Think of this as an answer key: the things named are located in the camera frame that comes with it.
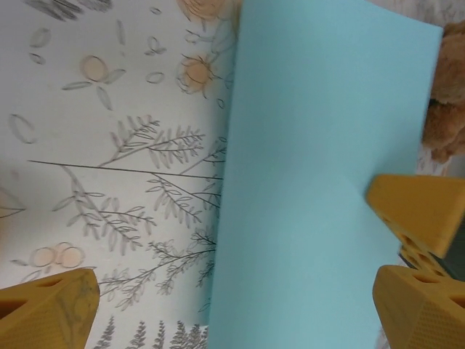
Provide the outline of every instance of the floral wallpaper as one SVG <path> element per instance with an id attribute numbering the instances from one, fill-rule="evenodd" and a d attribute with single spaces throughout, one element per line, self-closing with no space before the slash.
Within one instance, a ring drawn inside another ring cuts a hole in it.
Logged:
<path id="1" fill-rule="evenodd" d="M 86 348 L 206 348 L 239 15 L 2 4 L 0 287 L 92 268 Z"/>

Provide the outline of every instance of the textured yellow surface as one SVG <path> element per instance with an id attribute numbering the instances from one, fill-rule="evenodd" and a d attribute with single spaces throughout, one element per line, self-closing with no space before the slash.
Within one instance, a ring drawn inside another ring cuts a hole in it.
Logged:
<path id="1" fill-rule="evenodd" d="M 385 265 L 373 300 L 391 349 L 464 349 L 465 283 Z"/>
<path id="2" fill-rule="evenodd" d="M 1 349 L 83 349 L 99 304 L 90 269 L 0 290 Z"/>
<path id="3" fill-rule="evenodd" d="M 403 246 L 443 258 L 464 216 L 465 180 L 381 174 L 367 200 Z"/>

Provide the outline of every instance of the brown fur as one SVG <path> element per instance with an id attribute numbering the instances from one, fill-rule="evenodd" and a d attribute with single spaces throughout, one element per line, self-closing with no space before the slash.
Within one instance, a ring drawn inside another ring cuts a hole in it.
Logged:
<path id="1" fill-rule="evenodd" d="M 465 21 L 444 28 L 431 98 L 422 143 L 445 163 L 465 153 Z"/>

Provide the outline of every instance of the light blue paper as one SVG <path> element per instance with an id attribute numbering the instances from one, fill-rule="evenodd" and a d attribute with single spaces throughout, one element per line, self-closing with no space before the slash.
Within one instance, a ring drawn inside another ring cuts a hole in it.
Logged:
<path id="1" fill-rule="evenodd" d="M 244 1 L 209 349 L 374 347 L 398 241 L 363 196 L 415 169 L 441 35 L 363 0 Z"/>

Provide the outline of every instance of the orange flower drawing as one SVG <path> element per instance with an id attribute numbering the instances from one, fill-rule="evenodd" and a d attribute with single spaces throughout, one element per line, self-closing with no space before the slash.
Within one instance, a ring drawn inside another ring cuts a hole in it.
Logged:
<path id="1" fill-rule="evenodd" d="M 86 56 L 79 66 L 81 74 L 86 81 L 75 81 L 66 84 L 62 87 L 63 91 L 71 91 L 74 89 L 83 89 L 84 87 L 90 87 L 96 85 L 97 96 L 103 106 L 112 111 L 110 97 L 107 91 L 99 84 L 111 85 L 113 82 L 121 78 L 125 74 L 124 69 L 115 69 L 114 71 L 108 71 L 108 67 L 103 60 L 96 56 Z"/>
<path id="2" fill-rule="evenodd" d="M 32 251 L 27 262 L 12 260 L 11 263 L 22 267 L 37 268 L 37 270 L 28 274 L 21 281 L 26 282 L 36 280 L 46 274 L 59 273 L 61 269 L 80 267 L 85 257 L 84 251 L 79 247 L 75 247 L 69 242 L 60 242 L 53 247 L 42 247 Z"/>
<path id="3" fill-rule="evenodd" d="M 229 0 L 177 0 L 182 13 L 192 20 L 198 18 L 203 22 L 211 22 L 222 14 Z"/>
<path id="4" fill-rule="evenodd" d="M 211 70 L 211 62 L 201 56 L 185 57 L 177 76 L 178 86 L 189 95 L 202 91 L 206 98 L 206 88 L 209 82 L 217 78 Z"/>

